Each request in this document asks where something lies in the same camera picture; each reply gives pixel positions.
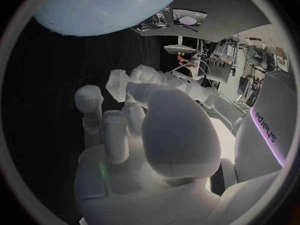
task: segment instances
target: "purple light strip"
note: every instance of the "purple light strip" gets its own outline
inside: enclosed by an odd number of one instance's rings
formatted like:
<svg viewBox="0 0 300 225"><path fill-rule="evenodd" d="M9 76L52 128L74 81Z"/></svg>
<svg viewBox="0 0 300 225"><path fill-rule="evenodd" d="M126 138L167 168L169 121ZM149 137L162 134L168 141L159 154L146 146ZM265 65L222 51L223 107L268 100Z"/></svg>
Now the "purple light strip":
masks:
<svg viewBox="0 0 300 225"><path fill-rule="evenodd" d="M262 128L260 127L260 124L258 123L258 121L255 119L255 115L254 115L254 111L253 111L253 107L250 109L250 115L251 118L254 122L254 124L256 125L257 129L260 131L260 134L262 135L262 137L264 138L266 144L268 145L268 147L270 148L271 152L273 153L274 157L277 159L277 161L279 162L279 164L284 167L285 163L283 161L283 159L280 158L279 154L277 154L277 152L275 151L275 148L272 146L272 144L270 144L270 141L268 140L268 137L265 133L264 130L262 130Z"/></svg>

